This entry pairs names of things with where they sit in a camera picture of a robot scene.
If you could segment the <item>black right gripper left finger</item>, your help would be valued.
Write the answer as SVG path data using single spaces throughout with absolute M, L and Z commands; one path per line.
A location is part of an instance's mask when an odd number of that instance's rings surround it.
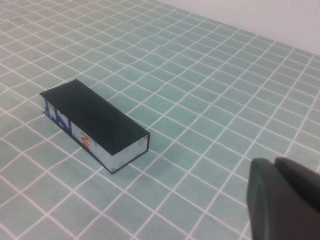
M 304 201 L 265 158 L 250 164 L 246 202 L 254 240 L 318 240 L 320 210 Z

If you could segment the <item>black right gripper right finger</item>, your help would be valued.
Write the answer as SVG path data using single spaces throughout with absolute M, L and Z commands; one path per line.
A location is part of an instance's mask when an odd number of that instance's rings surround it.
M 316 210 L 320 209 L 320 175 L 286 157 L 277 157 L 275 167 L 291 188 Z

